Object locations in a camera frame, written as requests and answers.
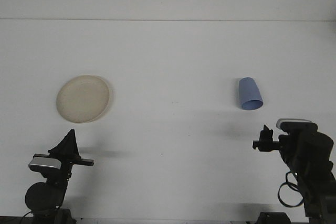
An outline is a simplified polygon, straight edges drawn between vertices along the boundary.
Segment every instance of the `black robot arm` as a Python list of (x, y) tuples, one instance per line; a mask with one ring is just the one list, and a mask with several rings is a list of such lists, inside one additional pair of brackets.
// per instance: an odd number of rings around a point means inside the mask
[(336, 181), (331, 171), (333, 163), (329, 161), (333, 140), (307, 120), (280, 119), (277, 128), (287, 135), (280, 135), (275, 142), (273, 130), (264, 126), (253, 148), (261, 152), (279, 151), (298, 182), (309, 223), (336, 223)]
[(39, 172), (46, 182), (33, 184), (27, 191), (25, 202), (34, 216), (52, 217), (56, 207), (63, 204), (73, 165), (93, 166), (93, 160), (79, 155), (75, 131), (70, 130), (49, 155), (35, 154), (29, 163), (33, 172)]

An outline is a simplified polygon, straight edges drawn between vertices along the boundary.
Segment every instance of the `black cable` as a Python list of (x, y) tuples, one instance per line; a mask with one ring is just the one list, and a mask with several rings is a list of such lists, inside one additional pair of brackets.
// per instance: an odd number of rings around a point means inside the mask
[(31, 214), (31, 211), (30, 211), (30, 212), (28, 212), (28, 213), (26, 213), (25, 215), (23, 215), (23, 216), (21, 217), (21, 220), (20, 220), (19, 224), (21, 224), (21, 222), (22, 222), (23, 218), (25, 218), (25, 217), (26, 217), (28, 214)]
[(288, 186), (288, 187), (289, 187), (290, 189), (292, 189), (293, 191), (296, 191), (296, 192), (298, 192), (298, 193), (300, 192), (300, 191), (299, 191), (299, 188), (298, 188), (298, 186), (297, 186), (296, 184), (294, 184), (294, 183), (292, 183), (292, 182), (289, 182), (289, 180), (288, 180), (288, 175), (289, 175), (290, 173), (291, 173), (291, 172), (286, 173), (286, 182), (282, 183), (281, 186), (279, 187), (279, 190), (278, 190), (278, 200), (279, 200), (280, 203), (281, 203), (283, 206), (285, 206), (285, 207), (299, 207), (299, 206), (301, 206), (301, 205), (303, 204), (303, 198), (302, 198), (302, 200), (301, 200), (298, 204), (296, 204), (296, 205), (289, 205), (289, 204), (285, 203), (285, 202), (282, 200), (281, 196), (280, 196), (280, 190), (281, 190), (281, 188), (282, 188), (284, 185)]
[(292, 182), (289, 182), (289, 180), (288, 180), (288, 175), (289, 175), (289, 174), (291, 174), (291, 172), (286, 173), (286, 183), (287, 183), (288, 187), (289, 187), (290, 189), (292, 189), (293, 191), (300, 192), (300, 191), (299, 191), (299, 188), (298, 188), (297, 185), (295, 185), (295, 184), (292, 183)]

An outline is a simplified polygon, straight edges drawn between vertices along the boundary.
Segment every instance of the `white table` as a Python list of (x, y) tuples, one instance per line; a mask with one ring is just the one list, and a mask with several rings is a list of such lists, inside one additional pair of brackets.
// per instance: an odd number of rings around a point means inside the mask
[[(278, 118), (310, 119), (336, 137), (335, 54), (333, 22), (0, 20), (0, 214), (27, 211), (26, 190), (43, 181), (28, 162), (74, 128), (81, 156), (96, 162), (72, 170), (64, 207), (74, 217), (222, 221), (285, 211), (306, 221), (303, 208), (277, 200), (288, 170), (279, 154), (252, 141)], [(113, 103), (101, 119), (72, 124), (55, 99), (81, 74), (108, 80)], [(238, 107), (245, 76), (259, 85), (259, 110)]]

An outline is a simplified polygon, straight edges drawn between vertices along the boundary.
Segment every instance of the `plate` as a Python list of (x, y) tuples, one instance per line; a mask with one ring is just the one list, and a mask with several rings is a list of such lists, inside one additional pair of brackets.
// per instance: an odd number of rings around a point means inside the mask
[(110, 100), (108, 85), (98, 76), (78, 76), (58, 92), (56, 106), (59, 114), (73, 123), (97, 119)]

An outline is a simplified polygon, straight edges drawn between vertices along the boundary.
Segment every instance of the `upside-down cup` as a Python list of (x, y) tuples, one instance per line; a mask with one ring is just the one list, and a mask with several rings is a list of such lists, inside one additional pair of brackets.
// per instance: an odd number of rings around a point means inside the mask
[(239, 101), (243, 110), (256, 110), (263, 105), (263, 99), (253, 78), (245, 77), (239, 81)]

